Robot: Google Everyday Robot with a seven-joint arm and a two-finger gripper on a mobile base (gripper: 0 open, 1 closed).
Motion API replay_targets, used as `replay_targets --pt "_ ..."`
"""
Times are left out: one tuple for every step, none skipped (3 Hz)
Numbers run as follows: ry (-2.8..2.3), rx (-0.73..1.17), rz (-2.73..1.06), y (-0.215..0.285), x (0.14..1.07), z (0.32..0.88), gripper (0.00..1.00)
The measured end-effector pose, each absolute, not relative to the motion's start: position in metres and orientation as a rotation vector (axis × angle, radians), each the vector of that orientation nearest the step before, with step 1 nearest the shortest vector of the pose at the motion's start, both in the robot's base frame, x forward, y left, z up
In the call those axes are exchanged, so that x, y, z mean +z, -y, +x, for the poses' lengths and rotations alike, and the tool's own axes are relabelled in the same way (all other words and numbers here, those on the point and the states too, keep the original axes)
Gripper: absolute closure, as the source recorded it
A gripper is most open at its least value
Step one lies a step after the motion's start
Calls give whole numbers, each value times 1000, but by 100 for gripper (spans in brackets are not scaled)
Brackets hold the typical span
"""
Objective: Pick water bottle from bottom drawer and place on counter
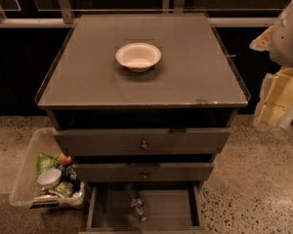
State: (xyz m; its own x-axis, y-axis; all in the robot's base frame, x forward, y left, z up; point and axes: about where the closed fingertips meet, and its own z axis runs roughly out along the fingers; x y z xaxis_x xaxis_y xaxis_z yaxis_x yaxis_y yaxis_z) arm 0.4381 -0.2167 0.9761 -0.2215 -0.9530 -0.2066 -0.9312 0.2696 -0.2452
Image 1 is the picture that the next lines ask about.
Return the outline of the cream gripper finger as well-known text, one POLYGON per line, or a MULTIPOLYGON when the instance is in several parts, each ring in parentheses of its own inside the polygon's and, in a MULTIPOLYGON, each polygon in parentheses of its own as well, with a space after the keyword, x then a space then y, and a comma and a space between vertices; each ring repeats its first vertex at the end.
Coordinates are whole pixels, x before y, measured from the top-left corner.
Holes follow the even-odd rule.
POLYGON ((293 67, 280 69, 273 77, 266 104, 288 109, 293 104, 293 67))
POLYGON ((260 101, 255 109, 253 125, 275 127, 284 114, 285 110, 282 107, 260 101))

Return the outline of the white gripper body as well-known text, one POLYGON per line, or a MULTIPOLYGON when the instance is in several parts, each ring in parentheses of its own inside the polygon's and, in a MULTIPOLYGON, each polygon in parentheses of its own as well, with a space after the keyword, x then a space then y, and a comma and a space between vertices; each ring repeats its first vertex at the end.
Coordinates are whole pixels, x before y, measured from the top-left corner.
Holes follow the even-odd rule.
POLYGON ((268 51, 271 45, 271 33, 270 26, 250 43, 249 48, 259 52, 268 51))

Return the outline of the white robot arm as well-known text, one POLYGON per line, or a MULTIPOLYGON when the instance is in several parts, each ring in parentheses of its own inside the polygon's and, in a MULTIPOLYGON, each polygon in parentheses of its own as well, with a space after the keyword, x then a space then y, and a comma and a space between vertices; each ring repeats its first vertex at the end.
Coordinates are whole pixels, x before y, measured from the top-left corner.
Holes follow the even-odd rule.
POLYGON ((249 48, 268 51, 271 61, 280 65, 274 75, 267 74, 263 80, 254 125, 286 128, 293 120, 293 0, 249 48))

